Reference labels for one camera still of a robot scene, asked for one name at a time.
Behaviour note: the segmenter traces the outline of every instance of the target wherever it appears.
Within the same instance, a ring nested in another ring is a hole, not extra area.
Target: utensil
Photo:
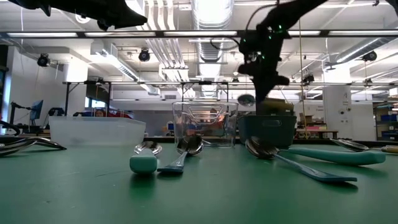
[[[187,156],[193,156],[203,150],[203,140],[200,136],[185,136],[177,144],[177,151],[181,156],[171,164],[157,169],[158,172],[183,173],[184,161]]]
[[[51,141],[46,138],[22,138],[19,140],[16,140],[14,142],[10,142],[7,144],[1,144],[0,145],[0,157],[1,156],[6,156],[13,154],[15,152],[27,149],[30,146],[33,146],[34,144],[38,144],[40,146],[45,146],[45,147],[51,147],[51,148],[56,148],[60,150],[66,150],[65,147],[59,145],[58,143]]]
[[[162,146],[153,141],[145,141],[134,148],[136,155],[130,157],[130,169],[137,174],[151,174],[156,171],[156,154],[162,151]]]
[[[280,150],[307,156],[323,161],[335,162],[347,166],[363,166],[382,163],[386,160],[386,155],[377,152],[333,152],[326,150],[307,149],[303,147],[290,147],[288,150]]]
[[[339,146],[343,146],[349,150],[355,151],[355,152],[363,152],[363,151],[368,151],[368,150],[377,150],[377,151],[382,151],[382,152],[389,152],[389,153],[394,153],[398,154],[398,146],[384,146],[384,147],[367,147],[365,145],[362,145],[360,143],[356,143],[354,141],[350,140],[345,140],[345,139],[330,139],[334,143],[336,143]]]
[[[294,168],[298,169],[304,175],[311,177],[320,182],[346,182],[346,181],[357,181],[356,177],[342,177],[334,174],[329,174],[319,170],[309,168],[305,165],[299,164],[298,162],[291,161],[280,155],[278,155],[278,148],[268,144],[267,142],[261,141],[258,138],[252,137],[246,140],[246,148],[251,154],[260,159],[272,159],[274,157],[290,164]]]
[[[256,104],[256,99],[250,94],[243,94],[238,97],[238,103],[242,106],[253,106]]]

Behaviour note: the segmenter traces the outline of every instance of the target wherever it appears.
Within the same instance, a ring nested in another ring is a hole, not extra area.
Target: fluorescent light
[[[188,42],[190,43],[210,43],[210,39],[189,39]],[[227,42],[234,42],[233,40],[230,39],[215,39],[211,40],[212,43],[227,43]]]
[[[179,85],[179,82],[145,82],[148,85]]]
[[[86,32],[87,37],[155,37],[155,32]]]
[[[193,30],[193,31],[167,31],[164,32],[166,37],[168,36],[234,36],[238,33],[236,31],[228,31],[228,30],[218,30],[218,31],[208,31],[208,30]]]
[[[77,37],[75,32],[13,32],[7,33],[9,37]]]
[[[398,30],[336,30],[329,35],[398,35]]]
[[[112,82],[112,85],[137,85],[138,82]]]
[[[302,30],[301,35],[319,35],[320,30]],[[300,35],[299,30],[289,30],[290,35]]]

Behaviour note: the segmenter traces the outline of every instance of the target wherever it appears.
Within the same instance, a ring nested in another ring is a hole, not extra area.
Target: ventilation duct
[[[234,0],[191,0],[193,25],[196,30],[222,30],[231,22]],[[223,43],[214,43],[219,49]],[[214,81],[220,74],[222,51],[215,49],[210,43],[197,43],[200,76]],[[203,90],[204,96],[214,97],[216,93],[209,92],[209,87]]]
[[[398,29],[398,21],[390,24],[386,29]],[[397,37],[378,37],[378,38],[367,38],[350,49],[338,54],[335,58],[337,63],[346,63],[351,60],[357,59],[372,50],[375,50],[389,42],[395,40]]]

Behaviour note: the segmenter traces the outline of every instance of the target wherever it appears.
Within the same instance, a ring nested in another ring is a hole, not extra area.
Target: cardboard box
[[[304,114],[300,113],[300,122],[312,123],[312,116],[313,115],[305,115],[305,118],[304,118]]]

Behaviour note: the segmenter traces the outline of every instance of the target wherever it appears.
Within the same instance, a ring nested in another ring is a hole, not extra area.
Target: teal handle
[[[287,152],[349,166],[378,164],[386,160],[385,154],[372,151],[333,152],[317,149],[306,149],[301,147],[290,147]]]

